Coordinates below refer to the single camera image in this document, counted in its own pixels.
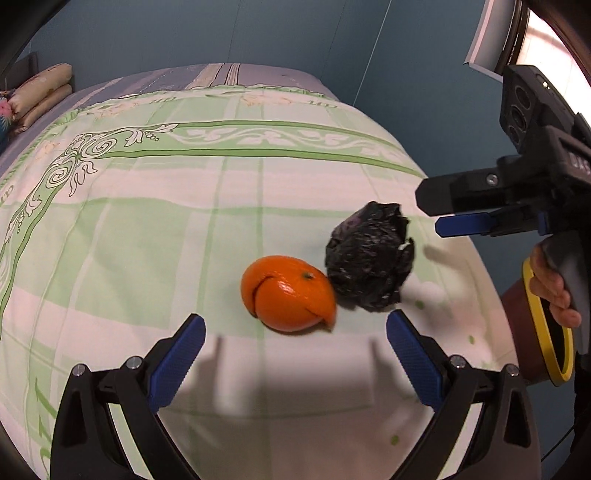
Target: bed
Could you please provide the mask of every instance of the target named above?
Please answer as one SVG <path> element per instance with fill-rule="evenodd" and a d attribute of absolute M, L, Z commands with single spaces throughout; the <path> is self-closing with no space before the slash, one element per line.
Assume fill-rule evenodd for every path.
<path fill-rule="evenodd" d="M 115 79 L 39 119 L 0 174 L 0 421 L 40 478 L 73 365 L 143 355 L 192 312 L 207 341 L 160 417 L 203 480 L 389 478 L 431 411 L 386 340 L 386 314 L 339 309 L 332 333 L 285 336 L 250 317 L 238 289 L 264 255 L 322 269 L 332 229 L 370 200 L 411 220 L 400 306 L 417 329 L 476 367 L 517 363 L 474 246 L 440 239 L 416 206 L 424 173 L 305 73 L 226 63 Z"/>

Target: tangerine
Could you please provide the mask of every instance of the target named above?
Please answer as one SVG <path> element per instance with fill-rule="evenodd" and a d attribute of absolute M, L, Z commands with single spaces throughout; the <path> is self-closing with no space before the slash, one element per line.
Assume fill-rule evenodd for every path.
<path fill-rule="evenodd" d="M 242 302 L 269 328 L 293 333 L 318 323 L 332 329 L 336 300 L 329 279 L 293 257 L 271 255 L 251 264 L 242 275 Z"/>

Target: hand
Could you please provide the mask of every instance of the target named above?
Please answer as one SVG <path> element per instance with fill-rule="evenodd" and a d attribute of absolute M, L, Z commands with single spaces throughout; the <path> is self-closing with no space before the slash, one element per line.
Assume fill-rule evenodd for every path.
<path fill-rule="evenodd" d="M 530 280 L 530 291 L 550 302 L 550 313 L 559 325 L 576 328 L 581 324 L 581 315 L 570 308 L 570 294 L 564 288 L 562 276 L 550 268 L 540 245 L 536 245 L 530 256 L 534 272 Z"/>

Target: pillow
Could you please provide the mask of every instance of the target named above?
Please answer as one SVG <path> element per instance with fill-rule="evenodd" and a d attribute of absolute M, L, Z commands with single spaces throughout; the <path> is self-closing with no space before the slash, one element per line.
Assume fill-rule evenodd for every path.
<path fill-rule="evenodd" d="M 14 133 L 19 134 L 28 130 L 29 127 L 35 123 L 41 115 L 44 115 L 49 110 L 54 108 L 64 98 L 72 93 L 72 86 L 68 83 L 59 87 L 55 92 L 45 97 L 35 107 L 27 112 L 15 125 Z"/>
<path fill-rule="evenodd" d="M 60 63 L 37 73 L 16 89 L 10 98 L 14 119 L 20 120 L 31 108 L 41 102 L 72 78 L 72 66 Z"/>
<path fill-rule="evenodd" d="M 0 97 L 0 153 L 8 145 L 8 130 L 12 124 L 12 108 L 4 97 Z"/>

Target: window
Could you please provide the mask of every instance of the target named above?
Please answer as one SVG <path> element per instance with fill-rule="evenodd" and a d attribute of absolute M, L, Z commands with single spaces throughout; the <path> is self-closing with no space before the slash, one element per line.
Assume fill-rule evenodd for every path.
<path fill-rule="evenodd" d="M 591 86 L 554 30 L 521 0 L 485 1 L 465 63 L 500 82 L 507 64 L 535 65 L 591 124 Z"/>
<path fill-rule="evenodd" d="M 533 12 L 517 63 L 538 67 L 573 111 L 591 123 L 591 86 L 554 30 Z"/>

